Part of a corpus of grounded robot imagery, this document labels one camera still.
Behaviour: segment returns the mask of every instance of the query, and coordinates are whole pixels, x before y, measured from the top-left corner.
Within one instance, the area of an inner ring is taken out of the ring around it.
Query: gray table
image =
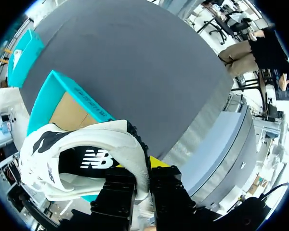
[[[46,48],[21,89],[29,113],[49,72],[59,71],[114,118],[134,124],[149,154],[160,159],[213,95],[223,99],[219,114],[232,86],[192,28],[145,0],[69,0],[36,32]]]

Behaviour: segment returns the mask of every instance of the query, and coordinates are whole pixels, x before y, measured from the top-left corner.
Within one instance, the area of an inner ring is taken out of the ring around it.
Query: nb logo
[[[112,156],[106,150],[101,149],[94,153],[94,150],[88,149],[86,152],[80,168],[106,169],[114,164]]]

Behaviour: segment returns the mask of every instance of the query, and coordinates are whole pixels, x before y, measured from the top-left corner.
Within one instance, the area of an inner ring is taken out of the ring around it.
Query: hand
[[[250,40],[252,40],[252,41],[257,41],[257,38],[256,38],[256,36],[255,36],[255,33],[253,33],[253,32],[249,32],[249,38],[250,38]]]
[[[282,91],[285,91],[287,88],[287,85],[289,84],[289,80],[287,80],[287,74],[282,74],[282,76],[280,77],[279,81],[279,86],[281,88]]]

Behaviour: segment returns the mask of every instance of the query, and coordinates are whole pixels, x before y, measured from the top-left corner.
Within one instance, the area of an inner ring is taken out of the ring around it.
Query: white sneaker
[[[149,192],[145,153],[128,127],[126,120],[116,120],[69,132],[55,124],[39,128],[26,137],[20,151],[22,182],[44,192],[48,200],[72,200],[97,195],[105,169],[120,163],[136,178],[136,199],[145,199]]]

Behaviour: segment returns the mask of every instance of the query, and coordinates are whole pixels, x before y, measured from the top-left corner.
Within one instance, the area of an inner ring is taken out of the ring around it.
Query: bolt
[[[249,225],[250,224],[250,222],[251,222],[251,220],[249,219],[249,218],[244,218],[244,220],[243,220],[243,223],[244,223],[244,225]]]
[[[119,212],[120,213],[127,213],[128,211],[127,211],[126,207],[121,206],[121,208],[119,209]]]
[[[97,208],[98,207],[98,203],[96,201],[92,201],[91,202],[91,207]]]
[[[167,210],[166,210],[166,208],[163,206],[162,208],[160,208],[160,210],[159,210],[161,213],[165,213]]]
[[[181,182],[181,181],[177,181],[177,182],[175,183],[175,185],[181,186],[181,185],[182,185],[182,182]]]
[[[189,204],[188,204],[188,207],[189,208],[194,208],[196,206],[196,202],[195,201],[191,201]]]

